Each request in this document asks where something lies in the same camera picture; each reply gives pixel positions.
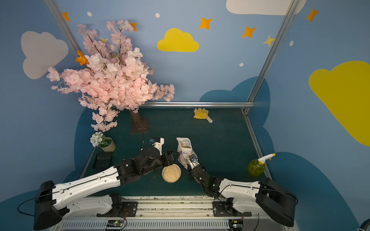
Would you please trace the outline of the instant oats bag white purple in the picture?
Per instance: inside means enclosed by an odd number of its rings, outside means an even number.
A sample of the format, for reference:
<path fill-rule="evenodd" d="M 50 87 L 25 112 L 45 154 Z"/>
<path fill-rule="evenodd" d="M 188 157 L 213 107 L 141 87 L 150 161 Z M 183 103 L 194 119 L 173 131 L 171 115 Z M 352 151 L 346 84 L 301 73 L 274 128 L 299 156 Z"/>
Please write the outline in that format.
<path fill-rule="evenodd" d="M 189 156 L 191 154 L 196 154 L 193 151 L 192 144 L 189 138 L 176 138 L 178 142 L 177 151 L 180 153 L 180 156 L 178 157 L 178 161 L 184 168 L 188 168 L 188 164 L 190 164 Z"/>

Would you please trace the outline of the white woven breakfast bowl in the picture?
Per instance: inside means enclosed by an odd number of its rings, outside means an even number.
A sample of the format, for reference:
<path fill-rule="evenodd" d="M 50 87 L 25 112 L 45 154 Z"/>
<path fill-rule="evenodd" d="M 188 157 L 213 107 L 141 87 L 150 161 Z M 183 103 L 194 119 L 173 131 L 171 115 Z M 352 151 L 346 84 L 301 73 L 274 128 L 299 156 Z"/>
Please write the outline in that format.
<path fill-rule="evenodd" d="M 177 164 L 167 166 L 162 170 L 162 177 L 167 183 L 175 183 L 181 177 L 181 168 Z"/>

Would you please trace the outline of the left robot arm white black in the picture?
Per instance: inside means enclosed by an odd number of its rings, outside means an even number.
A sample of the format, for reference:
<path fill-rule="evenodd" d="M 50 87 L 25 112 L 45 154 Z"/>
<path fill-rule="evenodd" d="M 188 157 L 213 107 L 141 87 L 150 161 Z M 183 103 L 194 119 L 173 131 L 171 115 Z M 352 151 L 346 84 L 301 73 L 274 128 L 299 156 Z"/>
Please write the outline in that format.
<path fill-rule="evenodd" d="M 179 153 L 156 147 L 141 150 L 135 158 L 124 159 L 99 173 L 73 182 L 54 184 L 47 181 L 40 185 L 34 198 L 34 223 L 36 231 L 50 228 L 71 213 L 68 208 L 74 201 L 94 193 L 136 182 L 153 171 L 173 165 Z"/>

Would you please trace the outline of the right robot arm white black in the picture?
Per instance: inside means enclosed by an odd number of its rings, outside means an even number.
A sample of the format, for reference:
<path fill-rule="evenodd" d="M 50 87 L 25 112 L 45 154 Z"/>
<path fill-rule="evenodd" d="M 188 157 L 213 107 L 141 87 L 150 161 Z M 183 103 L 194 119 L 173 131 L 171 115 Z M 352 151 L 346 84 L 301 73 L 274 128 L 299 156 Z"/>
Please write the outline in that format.
<path fill-rule="evenodd" d="M 272 179 L 237 182 L 211 176 L 195 154 L 188 157 L 187 168 L 190 178 L 201 186 L 207 196 L 225 200 L 227 213 L 264 211 L 275 222 L 286 227 L 294 226 L 298 198 Z"/>

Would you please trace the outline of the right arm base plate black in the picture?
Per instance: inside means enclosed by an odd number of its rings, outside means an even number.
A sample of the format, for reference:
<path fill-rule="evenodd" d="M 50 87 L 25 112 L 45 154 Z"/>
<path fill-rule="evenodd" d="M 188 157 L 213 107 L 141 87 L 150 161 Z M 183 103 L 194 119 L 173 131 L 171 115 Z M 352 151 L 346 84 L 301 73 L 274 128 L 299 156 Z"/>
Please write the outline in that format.
<path fill-rule="evenodd" d="M 225 201 L 220 199 L 214 199 L 212 202 L 213 205 L 213 212 L 215 217 L 242 217 L 243 215 L 247 217 L 251 217 L 251 212 L 238 212 L 236 209 L 233 208 L 233 200 L 234 198 L 228 198 Z"/>

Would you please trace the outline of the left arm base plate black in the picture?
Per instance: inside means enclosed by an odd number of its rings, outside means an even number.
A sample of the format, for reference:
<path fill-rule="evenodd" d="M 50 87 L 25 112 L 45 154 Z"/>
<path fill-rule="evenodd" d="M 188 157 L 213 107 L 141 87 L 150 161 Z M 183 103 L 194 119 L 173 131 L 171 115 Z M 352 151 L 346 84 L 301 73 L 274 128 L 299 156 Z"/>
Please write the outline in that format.
<path fill-rule="evenodd" d="M 135 217 L 137 211 L 137 202 L 128 201 L 117 193 L 109 195 L 111 199 L 111 209 L 103 214 L 97 214 L 97 217 Z"/>

